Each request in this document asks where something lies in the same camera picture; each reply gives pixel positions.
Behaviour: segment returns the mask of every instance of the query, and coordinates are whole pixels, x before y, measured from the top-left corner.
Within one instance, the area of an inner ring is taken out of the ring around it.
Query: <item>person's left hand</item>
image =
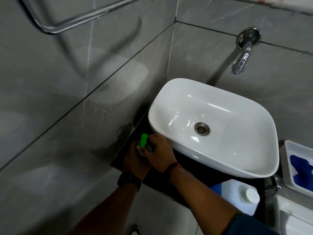
[[[146,177],[148,171],[152,167],[149,162],[144,162],[136,154],[136,144],[138,141],[131,143],[128,152],[124,158],[123,171],[131,171],[141,181]]]

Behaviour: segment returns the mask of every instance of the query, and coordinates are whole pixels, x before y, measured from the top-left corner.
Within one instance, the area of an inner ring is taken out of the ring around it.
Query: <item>metal rod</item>
[[[85,23],[87,21],[90,21],[92,19],[95,19],[99,16],[102,16],[106,13],[109,13],[110,11],[114,11],[116,9],[119,9],[123,6],[126,6],[128,4],[131,4],[133,2],[136,2],[138,0],[121,0],[116,3],[110,4],[108,6],[102,7],[97,10],[89,11],[85,14],[72,17],[69,19],[66,19],[60,23],[57,23],[55,26],[46,26],[41,19],[37,16],[36,12],[32,8],[31,4],[28,0],[18,0],[26,12],[27,16],[29,17],[30,21],[37,27],[42,33],[44,34],[58,34],[65,30],[68,30],[70,28],[73,28],[77,25],[80,25],[82,23]]]

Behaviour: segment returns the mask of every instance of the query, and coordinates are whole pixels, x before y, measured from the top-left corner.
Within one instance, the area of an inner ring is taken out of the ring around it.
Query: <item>sleeve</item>
[[[247,214],[238,214],[228,225],[223,235],[278,235],[260,221]]]

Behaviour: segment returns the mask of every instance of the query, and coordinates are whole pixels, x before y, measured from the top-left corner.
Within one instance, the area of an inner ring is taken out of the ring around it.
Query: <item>green bottle cap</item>
[[[143,133],[143,134],[141,135],[141,140],[140,140],[140,142],[139,142],[139,144],[140,144],[140,146],[141,146],[142,148],[146,145],[147,139],[148,139],[148,135],[147,135],[146,133]]]

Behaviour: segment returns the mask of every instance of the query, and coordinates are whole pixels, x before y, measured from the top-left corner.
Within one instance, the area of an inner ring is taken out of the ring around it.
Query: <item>wall-mounted tap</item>
[[[232,66],[232,74],[238,75],[246,68],[247,61],[251,55],[252,47],[258,45],[261,40],[261,32],[257,28],[247,28],[237,35],[236,45],[242,52]]]

